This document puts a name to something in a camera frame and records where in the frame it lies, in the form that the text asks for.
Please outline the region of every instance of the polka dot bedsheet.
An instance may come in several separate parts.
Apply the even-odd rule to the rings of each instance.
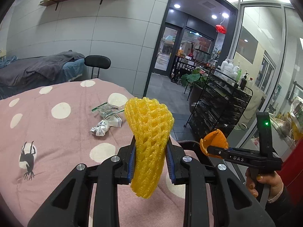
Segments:
[[[94,136],[90,129],[101,120],[91,109],[106,101],[123,106],[132,97],[125,88],[92,79],[0,100],[0,192],[20,223],[27,226],[77,164],[100,164],[130,144],[133,134],[123,113],[122,127],[111,127],[104,137]],[[130,186],[118,186],[120,226],[183,226],[184,198],[185,186],[171,184],[165,164],[149,199],[137,197]]]

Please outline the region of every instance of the green bottle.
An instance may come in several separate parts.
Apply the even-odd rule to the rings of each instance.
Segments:
[[[236,78],[236,81],[237,81],[237,82],[239,81],[239,79],[240,79],[240,77],[241,77],[241,72],[242,72],[242,70],[239,69],[239,70],[238,70],[238,74],[237,74],[237,78]]]

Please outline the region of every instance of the sleeve cuff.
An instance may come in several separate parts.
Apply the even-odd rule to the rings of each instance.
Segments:
[[[284,189],[284,185],[283,185],[281,191],[280,191],[274,198],[271,198],[271,199],[268,199],[268,200],[267,200],[267,203],[273,203],[273,202],[275,202],[276,200],[278,200],[279,197],[281,196],[282,192],[283,192],[283,189]]]

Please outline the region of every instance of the gray blanket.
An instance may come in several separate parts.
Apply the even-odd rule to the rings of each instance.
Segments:
[[[34,81],[37,75],[53,81],[65,63],[81,58],[85,56],[66,51],[51,56],[16,60],[0,69],[0,83],[6,86],[23,85]]]

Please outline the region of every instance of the silver screw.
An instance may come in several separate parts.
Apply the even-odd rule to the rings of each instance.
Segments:
[[[79,164],[79,165],[77,165],[77,167],[76,167],[76,169],[77,169],[78,171],[82,171],[84,168],[85,168],[85,164]]]
[[[118,162],[119,160],[120,160],[119,156],[113,156],[113,157],[111,157],[111,161],[112,162]]]
[[[226,170],[226,165],[224,165],[224,164],[218,164],[218,169],[220,171],[225,171]]]
[[[185,162],[190,162],[192,160],[192,158],[190,156],[184,156],[182,158]]]

